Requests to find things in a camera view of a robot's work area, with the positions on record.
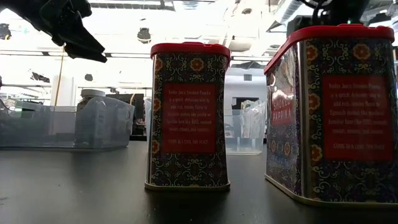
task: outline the table surface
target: table surface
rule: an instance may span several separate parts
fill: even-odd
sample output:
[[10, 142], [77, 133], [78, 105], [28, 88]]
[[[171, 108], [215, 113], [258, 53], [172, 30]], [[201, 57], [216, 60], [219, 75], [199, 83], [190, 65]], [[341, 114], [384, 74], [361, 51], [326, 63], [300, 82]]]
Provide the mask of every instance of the table surface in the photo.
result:
[[294, 202], [264, 180], [265, 155], [228, 155], [231, 190], [144, 190], [146, 142], [71, 153], [0, 151], [0, 224], [377, 223], [393, 210], [338, 210]]

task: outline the decorative pattern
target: decorative pattern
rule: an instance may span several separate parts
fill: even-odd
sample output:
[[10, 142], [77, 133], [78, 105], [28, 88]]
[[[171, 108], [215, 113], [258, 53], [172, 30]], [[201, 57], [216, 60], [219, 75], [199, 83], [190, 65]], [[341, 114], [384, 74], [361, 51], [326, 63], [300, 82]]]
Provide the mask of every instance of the decorative pattern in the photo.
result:
[[[152, 145], [149, 155], [151, 185], [221, 187], [228, 184], [224, 139], [224, 76], [228, 59], [223, 55], [157, 54], [154, 65]], [[162, 100], [165, 83], [214, 84], [216, 99], [216, 152], [214, 154], [162, 152]]]
[[[316, 49], [309, 49], [308, 54], [314, 57]], [[300, 125], [296, 118], [299, 117], [299, 68], [297, 47], [293, 46], [286, 51], [282, 59], [267, 73], [268, 87], [268, 122], [266, 174], [288, 188], [297, 195], [302, 194], [301, 189], [301, 161], [300, 161]], [[272, 104], [277, 103], [275, 98], [280, 94], [292, 102], [291, 110], [293, 122], [276, 125], [272, 120]]]
[[[311, 198], [326, 202], [398, 203], [398, 163], [329, 161], [323, 157], [322, 77], [331, 75], [383, 76], [390, 80], [393, 133], [398, 133], [396, 78], [388, 40], [311, 39], [306, 46], [311, 146]], [[394, 158], [397, 157], [394, 137]]]

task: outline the white bottle cap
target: white bottle cap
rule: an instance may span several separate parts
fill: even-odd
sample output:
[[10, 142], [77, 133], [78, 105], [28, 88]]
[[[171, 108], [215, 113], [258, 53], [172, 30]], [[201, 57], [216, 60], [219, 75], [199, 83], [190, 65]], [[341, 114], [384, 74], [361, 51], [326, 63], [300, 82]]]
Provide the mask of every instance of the white bottle cap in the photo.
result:
[[105, 92], [101, 90], [84, 89], [81, 91], [81, 96], [105, 96]]

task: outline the red label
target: red label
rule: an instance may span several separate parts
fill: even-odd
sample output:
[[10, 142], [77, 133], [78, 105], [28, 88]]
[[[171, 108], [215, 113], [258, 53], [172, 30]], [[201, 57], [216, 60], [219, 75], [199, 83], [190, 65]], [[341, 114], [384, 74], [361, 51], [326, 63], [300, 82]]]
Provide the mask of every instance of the red label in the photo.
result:
[[162, 152], [216, 151], [216, 86], [164, 85]]
[[325, 158], [391, 160], [391, 109], [385, 79], [324, 76], [322, 83]]
[[294, 121], [293, 100], [287, 96], [277, 96], [272, 99], [272, 125], [286, 125]]

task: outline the metal tin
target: metal tin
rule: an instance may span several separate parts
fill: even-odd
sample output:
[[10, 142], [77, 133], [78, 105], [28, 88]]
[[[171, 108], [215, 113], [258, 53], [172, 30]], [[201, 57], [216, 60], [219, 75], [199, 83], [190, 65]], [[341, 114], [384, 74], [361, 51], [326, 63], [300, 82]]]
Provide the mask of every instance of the metal tin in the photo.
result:
[[[228, 190], [223, 98], [229, 57], [206, 52], [161, 52], [153, 59], [146, 188]], [[193, 115], [202, 109], [208, 118]], [[171, 114], [176, 113], [180, 117], [176, 115], [175, 119]], [[199, 129], [209, 132], [203, 134]]]
[[267, 180], [309, 205], [398, 205], [391, 40], [302, 39], [266, 75]]

